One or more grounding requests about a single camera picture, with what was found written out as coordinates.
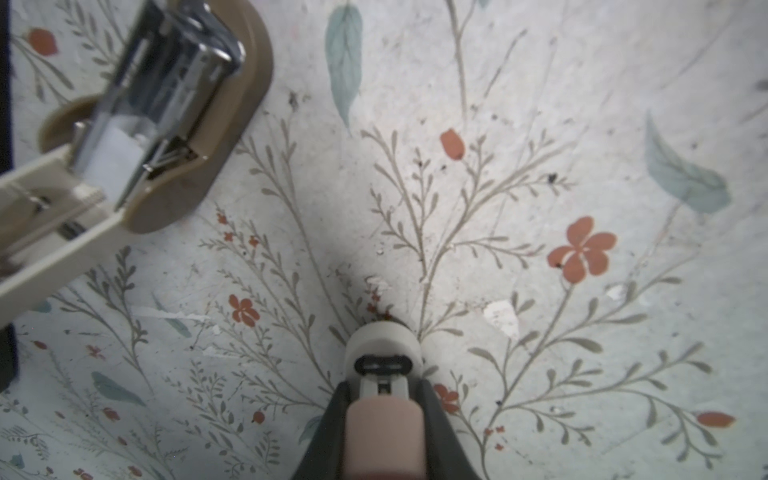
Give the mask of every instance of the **pink rubber pad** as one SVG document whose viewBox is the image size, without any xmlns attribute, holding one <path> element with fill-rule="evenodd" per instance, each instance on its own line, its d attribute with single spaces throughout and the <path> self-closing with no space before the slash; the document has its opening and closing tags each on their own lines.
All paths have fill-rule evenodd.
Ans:
<svg viewBox="0 0 768 480">
<path fill-rule="evenodd" d="M 371 396 L 346 410 L 345 480 L 427 480 L 424 412 L 418 403 Z"/>
</svg>

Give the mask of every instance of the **teal leaf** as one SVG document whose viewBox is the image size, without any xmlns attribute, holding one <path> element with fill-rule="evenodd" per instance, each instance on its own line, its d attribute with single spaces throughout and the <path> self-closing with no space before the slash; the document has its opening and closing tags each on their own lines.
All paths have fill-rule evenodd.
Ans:
<svg viewBox="0 0 768 480">
<path fill-rule="evenodd" d="M 303 442 L 304 440 L 311 440 L 313 436 L 315 436 L 315 432 L 317 431 L 317 427 L 320 425 L 320 420 L 323 419 L 322 415 L 318 415 L 317 417 L 311 418 L 304 427 L 304 431 L 301 432 L 301 436 L 299 437 L 299 443 Z"/>
<path fill-rule="evenodd" d="M 124 387 L 119 386 L 113 379 L 106 375 L 99 372 L 93 372 L 91 378 L 94 380 L 94 387 L 96 390 L 105 398 L 146 406 L 135 393 L 129 392 Z"/>
<path fill-rule="evenodd" d="M 362 81 L 362 16 L 356 6 L 338 7 L 328 19 L 326 61 L 333 102 L 349 128 L 349 108 Z"/>
<path fill-rule="evenodd" d="M 9 463 L 16 468 L 24 468 L 24 457 L 22 457 L 21 453 L 18 455 L 13 455 Z"/>
<path fill-rule="evenodd" d="M 158 310 L 160 310 L 162 312 L 166 311 L 165 307 L 163 306 L 162 303 L 160 303 L 160 300 L 157 299 L 157 297 L 154 295 L 154 293 L 152 293 L 152 299 L 154 300 L 154 305 L 155 305 L 155 307 Z M 192 337 L 192 332 L 190 332 L 190 330 L 187 328 L 186 325 L 184 325 L 181 322 L 181 320 L 174 319 L 174 318 L 167 318 L 167 319 L 163 319 L 163 320 L 168 322 L 168 325 L 170 325 L 171 327 L 173 327 L 174 330 L 179 332 L 182 337 L 184 337 L 184 338 L 191 338 Z"/>
<path fill-rule="evenodd" d="M 39 312 L 39 313 L 50 313 L 51 310 L 53 310 L 53 307 L 51 306 L 51 303 L 47 300 L 43 300 L 41 303 L 38 303 L 32 308 L 33 312 Z"/>
<path fill-rule="evenodd" d="M 713 214 L 730 204 L 723 177 L 683 160 L 661 137 L 650 112 L 646 120 L 645 161 L 648 173 L 659 186 L 696 212 Z"/>
</svg>

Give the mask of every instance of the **stain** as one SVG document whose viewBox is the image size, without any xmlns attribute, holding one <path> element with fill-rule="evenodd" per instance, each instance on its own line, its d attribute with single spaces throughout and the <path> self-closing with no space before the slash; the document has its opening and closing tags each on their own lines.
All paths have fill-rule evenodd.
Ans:
<svg viewBox="0 0 768 480">
<path fill-rule="evenodd" d="M 288 94 L 288 105 L 290 105 L 293 113 L 299 111 L 299 99 L 296 96 L 296 92 L 293 90 Z"/>
</svg>

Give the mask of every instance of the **floral wallpaper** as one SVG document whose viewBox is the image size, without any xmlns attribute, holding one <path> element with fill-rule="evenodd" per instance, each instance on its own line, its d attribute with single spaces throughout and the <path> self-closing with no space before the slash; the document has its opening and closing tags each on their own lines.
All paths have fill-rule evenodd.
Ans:
<svg viewBox="0 0 768 480">
<path fill-rule="evenodd" d="M 765 2 L 254 0 L 208 198 L 16 320 L 0 477 L 289 478 L 400 319 L 477 473 L 765 478 Z M 137 5 L 12 1 L 15 161 Z"/>
</svg>

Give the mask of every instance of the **white paint chip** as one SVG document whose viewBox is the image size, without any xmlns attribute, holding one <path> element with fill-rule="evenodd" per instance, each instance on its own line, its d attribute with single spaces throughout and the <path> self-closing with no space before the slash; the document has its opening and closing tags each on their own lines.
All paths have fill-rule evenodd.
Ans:
<svg viewBox="0 0 768 480">
<path fill-rule="evenodd" d="M 384 292 L 386 290 L 389 290 L 389 284 L 380 276 L 378 275 L 371 275 L 366 278 L 366 283 L 371 288 L 371 290 L 375 292 Z"/>
<path fill-rule="evenodd" d="M 605 294 L 613 301 L 619 302 L 627 296 L 627 286 L 623 283 L 613 285 L 611 288 L 605 290 Z"/>
<path fill-rule="evenodd" d="M 131 312 L 133 312 L 134 315 L 137 316 L 143 316 L 147 318 L 158 318 L 158 319 L 186 319 L 186 320 L 210 320 L 209 316 L 205 315 L 194 315 L 190 314 L 187 315 L 186 313 L 182 312 L 164 312 L 163 310 L 158 310 L 156 308 L 152 308 L 151 306 L 134 306 L 131 307 Z"/>
<path fill-rule="evenodd" d="M 485 321 L 501 330 L 513 342 L 520 340 L 520 320 L 509 300 L 499 300 L 485 306 L 482 310 Z"/>
</svg>

